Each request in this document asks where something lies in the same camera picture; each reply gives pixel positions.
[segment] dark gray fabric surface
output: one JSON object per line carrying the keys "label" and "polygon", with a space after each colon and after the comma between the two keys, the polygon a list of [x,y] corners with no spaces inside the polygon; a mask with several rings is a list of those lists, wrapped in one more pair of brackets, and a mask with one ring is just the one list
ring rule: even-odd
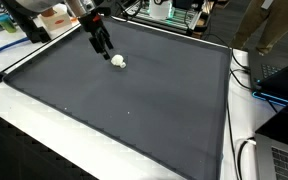
{"label": "dark gray fabric surface", "polygon": [[113,67],[78,30],[4,80],[188,179],[219,179],[230,50],[105,22]]}

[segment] pants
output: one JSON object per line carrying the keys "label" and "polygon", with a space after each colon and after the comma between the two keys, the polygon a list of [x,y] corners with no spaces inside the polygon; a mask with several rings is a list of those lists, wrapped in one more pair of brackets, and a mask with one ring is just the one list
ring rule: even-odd
{"label": "pants", "polygon": [[288,32],[288,0],[274,0],[269,9],[261,8],[264,0],[251,0],[230,46],[243,49],[249,37],[267,20],[256,49],[269,53],[274,44]]}

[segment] cable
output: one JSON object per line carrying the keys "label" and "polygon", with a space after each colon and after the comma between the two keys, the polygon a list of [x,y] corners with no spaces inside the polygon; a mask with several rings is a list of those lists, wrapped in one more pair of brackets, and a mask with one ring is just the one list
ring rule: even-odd
{"label": "cable", "polygon": [[1,5],[0,5],[0,9],[2,9],[2,10],[0,10],[0,13],[6,12],[6,9],[4,8],[4,6],[1,6]]}
{"label": "cable", "polygon": [[231,69],[230,69],[230,75],[233,75],[234,79],[237,81],[237,83],[238,83],[240,86],[242,86],[242,87],[245,88],[245,89],[252,90],[250,87],[247,87],[247,86],[245,86],[244,84],[242,84],[242,83],[240,82],[240,80],[236,77],[236,75],[234,74],[234,71],[232,71]]}
{"label": "cable", "polygon": [[237,71],[243,72],[243,73],[245,73],[245,74],[249,74],[249,71],[247,71],[247,70],[245,70],[245,69],[235,69],[235,70],[233,70],[232,72],[235,73],[235,72],[237,72]]}
{"label": "cable", "polygon": [[234,169],[235,169],[235,173],[238,179],[239,178],[239,174],[238,174],[238,170],[237,170],[237,166],[236,166],[236,153],[235,153],[235,148],[234,148],[234,140],[233,140],[233,131],[232,131],[232,122],[231,122],[231,114],[230,114],[230,108],[229,108],[229,103],[227,102],[227,119],[228,119],[228,128],[229,128],[229,133],[230,133],[230,141],[231,141],[231,148],[232,148],[232,154],[233,154],[233,161],[234,161]]}
{"label": "cable", "polygon": [[[121,8],[118,7],[118,9],[115,11],[115,16],[118,17],[119,15],[117,14],[117,12],[120,10]],[[113,16],[111,16],[111,18],[117,22],[127,22],[128,21],[128,16],[126,16],[126,20],[119,20],[119,19],[115,19]]]}
{"label": "cable", "polygon": [[254,137],[247,138],[247,140],[245,140],[245,141],[242,143],[242,145],[241,145],[241,147],[240,147],[240,149],[239,149],[239,151],[238,151],[238,154],[237,154],[237,169],[238,169],[238,173],[239,173],[239,176],[240,176],[240,180],[243,180],[243,178],[242,178],[242,171],[241,171],[241,157],[242,157],[242,152],[243,152],[243,149],[244,149],[245,145],[249,142],[249,140],[255,140],[255,138],[254,138]]}
{"label": "cable", "polygon": [[229,49],[232,50],[232,56],[233,56],[234,61],[235,61],[240,67],[242,67],[243,69],[245,69],[245,70],[250,70],[249,67],[243,66],[241,63],[239,63],[239,62],[237,61],[237,59],[236,59],[236,57],[235,57],[235,55],[234,55],[234,52],[233,52],[233,48],[231,48],[223,39],[221,39],[220,37],[218,37],[218,36],[215,35],[215,34],[206,34],[205,36],[214,36],[214,37],[216,37],[217,39],[219,39],[226,47],[228,47]]}
{"label": "cable", "polygon": [[271,103],[271,101],[267,100],[268,104],[272,107],[272,109],[274,110],[275,113],[278,113],[278,111],[276,110],[276,108],[274,107],[274,105]]}
{"label": "cable", "polygon": [[188,26],[188,24],[187,24],[187,22],[186,22],[186,18],[187,18],[187,13],[188,13],[188,11],[189,11],[189,9],[185,12],[185,16],[184,16],[184,23],[185,23],[187,29],[189,30],[190,27]]}
{"label": "cable", "polygon": [[125,10],[125,8],[123,7],[123,5],[121,5],[121,3],[116,2],[118,6],[120,6],[120,8],[122,9],[122,12],[124,15],[128,16],[128,17],[136,17],[137,14],[141,11],[142,7],[143,7],[143,2],[144,0],[139,0],[140,5],[138,6],[137,10],[135,11],[134,14],[128,14],[128,12]]}

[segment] white table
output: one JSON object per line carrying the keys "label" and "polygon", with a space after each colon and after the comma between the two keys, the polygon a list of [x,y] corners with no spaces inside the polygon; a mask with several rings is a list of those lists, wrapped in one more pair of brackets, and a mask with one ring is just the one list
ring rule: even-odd
{"label": "white table", "polygon": [[[41,23],[38,21],[38,19],[35,19],[34,22],[37,24],[37,26],[40,26]],[[72,27],[77,26],[79,23],[76,21],[72,24]],[[53,40],[50,42],[50,44],[57,42],[60,35],[70,30],[72,27],[66,26],[54,31],[49,32],[49,35],[51,39]],[[0,32],[0,47],[17,41],[19,39],[22,39],[26,37],[25,33],[17,27],[16,33],[8,33],[6,31]],[[30,41],[18,44],[16,46],[10,47],[3,51],[3,53],[0,53],[0,72],[4,69],[8,68],[9,66],[13,65],[15,62],[21,60],[22,58],[26,57],[30,53],[40,49],[41,47],[48,47],[48,43],[31,43]]]}
{"label": "white table", "polygon": [[[22,58],[28,54],[27,52],[38,48],[37,46],[29,44],[1,53],[0,70],[7,67],[7,64],[12,64],[17,59]],[[16,55],[15,52],[22,52],[22,54]],[[38,52],[25,58],[7,70],[6,73]],[[235,56],[242,64],[246,64],[247,53],[235,51]],[[238,66],[233,62],[232,69],[235,68]],[[247,75],[239,72],[236,72],[236,75],[242,83],[249,84]],[[251,93],[241,88],[233,78],[230,80],[228,100],[235,144],[239,144],[240,139],[253,136],[254,131],[274,114],[266,102],[252,98]],[[4,83],[0,83],[0,117],[101,180],[183,179],[136,151],[8,87]],[[221,180],[236,180],[227,123],[223,155]],[[244,180],[256,180],[257,178],[253,146],[246,146],[242,158],[242,173]]]}

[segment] laptop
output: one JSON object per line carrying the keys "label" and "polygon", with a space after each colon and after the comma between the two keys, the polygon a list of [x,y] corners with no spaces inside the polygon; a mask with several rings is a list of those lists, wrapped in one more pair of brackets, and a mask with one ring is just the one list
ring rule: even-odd
{"label": "laptop", "polygon": [[288,58],[257,51],[249,52],[250,82],[255,98],[286,106],[288,104]]}
{"label": "laptop", "polygon": [[259,180],[288,180],[288,106],[256,131]]}

